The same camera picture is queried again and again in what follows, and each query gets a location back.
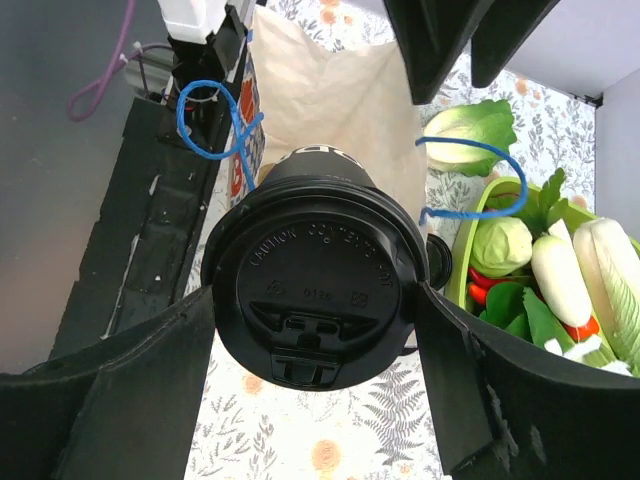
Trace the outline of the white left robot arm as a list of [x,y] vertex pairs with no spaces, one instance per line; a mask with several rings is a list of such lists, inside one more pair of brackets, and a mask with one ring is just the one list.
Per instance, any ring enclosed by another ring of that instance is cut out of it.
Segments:
[[[416,105],[431,102],[464,47],[471,48],[471,83],[488,87],[556,0],[387,1],[384,4]],[[219,80],[234,65],[247,35],[228,1],[162,1],[175,53],[174,74],[184,84]]]

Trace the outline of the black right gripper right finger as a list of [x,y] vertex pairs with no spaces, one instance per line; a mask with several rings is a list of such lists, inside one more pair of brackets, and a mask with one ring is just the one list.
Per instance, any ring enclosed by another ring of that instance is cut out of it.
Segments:
[[454,479],[636,479],[639,381],[548,353],[423,284],[416,335]]

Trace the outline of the black paper coffee cup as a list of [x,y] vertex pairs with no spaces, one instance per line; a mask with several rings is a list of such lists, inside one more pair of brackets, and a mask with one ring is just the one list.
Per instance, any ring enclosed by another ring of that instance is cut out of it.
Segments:
[[329,145],[309,145],[278,160],[257,190],[304,192],[325,187],[375,188],[376,185],[349,154]]

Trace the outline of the patterned paper takeout bag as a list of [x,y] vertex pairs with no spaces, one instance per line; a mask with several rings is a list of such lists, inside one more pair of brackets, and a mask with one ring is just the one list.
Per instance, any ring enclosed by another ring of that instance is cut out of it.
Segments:
[[256,141],[259,160],[273,167],[289,152],[329,145],[353,156],[374,182],[418,221],[446,217],[426,199],[426,143],[479,147],[509,159],[496,147],[470,140],[426,137],[411,101],[399,46],[329,51],[296,23],[259,7],[251,25],[249,52],[259,94],[257,112],[242,118],[229,110],[238,156],[248,183],[255,180],[247,143]]

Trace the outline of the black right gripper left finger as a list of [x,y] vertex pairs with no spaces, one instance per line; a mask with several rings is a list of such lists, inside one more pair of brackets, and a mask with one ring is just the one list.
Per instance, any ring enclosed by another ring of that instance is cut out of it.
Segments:
[[90,347],[2,375],[2,478],[183,478],[214,332],[200,288]]

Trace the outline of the black plastic cup lid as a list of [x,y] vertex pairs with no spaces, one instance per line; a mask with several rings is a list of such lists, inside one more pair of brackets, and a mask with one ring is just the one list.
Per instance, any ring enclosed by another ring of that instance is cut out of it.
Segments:
[[228,353],[290,389],[379,375],[413,328],[428,273],[422,235],[383,192],[348,182],[264,183],[211,231],[201,281]]

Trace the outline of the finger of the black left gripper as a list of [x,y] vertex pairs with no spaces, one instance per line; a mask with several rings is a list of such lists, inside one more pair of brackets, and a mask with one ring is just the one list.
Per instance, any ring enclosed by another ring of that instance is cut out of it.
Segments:
[[472,85],[488,87],[558,3],[558,0],[494,1],[471,39]]
[[493,0],[385,0],[412,102],[430,103]]

